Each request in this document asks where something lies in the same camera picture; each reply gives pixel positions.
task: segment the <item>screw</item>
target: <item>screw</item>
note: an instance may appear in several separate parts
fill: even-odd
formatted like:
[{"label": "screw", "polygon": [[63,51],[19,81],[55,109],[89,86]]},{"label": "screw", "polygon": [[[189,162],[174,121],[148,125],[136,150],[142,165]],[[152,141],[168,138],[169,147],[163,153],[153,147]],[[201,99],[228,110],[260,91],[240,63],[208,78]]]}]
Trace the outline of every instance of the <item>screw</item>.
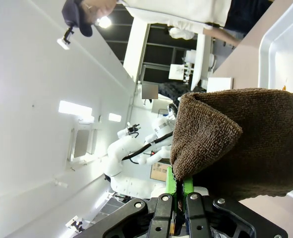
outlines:
[{"label": "screw", "polygon": [[168,199],[169,199],[168,196],[163,196],[163,197],[162,197],[162,200],[163,200],[163,201],[168,201]]},{"label": "screw", "polygon": [[136,208],[140,208],[140,207],[142,206],[142,203],[137,202],[134,206],[135,206]]},{"label": "screw", "polygon": [[218,200],[218,203],[219,204],[224,204],[226,201],[223,199],[223,198],[220,198],[219,200]]},{"label": "screw", "polygon": [[190,196],[190,199],[192,199],[192,200],[195,200],[197,198],[198,198],[198,195],[197,194],[193,194],[193,195]]}]

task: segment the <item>pants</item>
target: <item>pants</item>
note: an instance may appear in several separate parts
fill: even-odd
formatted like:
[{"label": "pants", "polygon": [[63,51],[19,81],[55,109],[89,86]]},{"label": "pants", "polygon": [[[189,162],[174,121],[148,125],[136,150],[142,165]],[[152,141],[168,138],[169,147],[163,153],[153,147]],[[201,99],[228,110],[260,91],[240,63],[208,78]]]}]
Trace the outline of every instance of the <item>pants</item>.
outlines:
[{"label": "pants", "polygon": [[247,34],[271,4],[269,0],[232,0],[224,28]]}]

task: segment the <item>blurred square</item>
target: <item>blurred square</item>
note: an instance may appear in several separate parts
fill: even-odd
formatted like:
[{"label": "blurred square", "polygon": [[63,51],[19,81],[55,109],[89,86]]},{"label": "blurred square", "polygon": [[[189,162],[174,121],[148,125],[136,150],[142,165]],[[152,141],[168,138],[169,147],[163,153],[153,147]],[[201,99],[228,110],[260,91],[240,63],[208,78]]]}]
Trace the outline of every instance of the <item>blurred square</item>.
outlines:
[{"label": "blurred square", "polygon": [[158,85],[157,84],[143,84],[142,85],[142,99],[158,99]]}]

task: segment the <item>dark baseball cap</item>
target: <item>dark baseball cap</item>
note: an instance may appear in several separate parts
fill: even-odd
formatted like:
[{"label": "dark baseball cap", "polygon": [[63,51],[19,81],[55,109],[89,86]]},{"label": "dark baseball cap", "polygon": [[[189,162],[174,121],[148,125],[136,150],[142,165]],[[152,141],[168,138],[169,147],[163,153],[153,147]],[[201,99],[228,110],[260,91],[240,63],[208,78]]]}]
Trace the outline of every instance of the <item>dark baseball cap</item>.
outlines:
[{"label": "dark baseball cap", "polygon": [[84,22],[84,11],[80,3],[83,0],[66,0],[62,8],[62,16],[69,27],[78,27],[80,32],[86,36],[92,36],[91,24]]}]

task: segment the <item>white tray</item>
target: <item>white tray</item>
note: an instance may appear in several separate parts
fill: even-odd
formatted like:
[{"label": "white tray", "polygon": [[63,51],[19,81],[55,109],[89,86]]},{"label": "white tray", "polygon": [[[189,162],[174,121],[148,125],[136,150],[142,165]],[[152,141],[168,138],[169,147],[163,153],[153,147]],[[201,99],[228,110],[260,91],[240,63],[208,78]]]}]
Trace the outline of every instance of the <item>white tray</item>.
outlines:
[{"label": "white tray", "polygon": [[259,50],[258,87],[284,86],[293,92],[293,4],[264,35]]}]

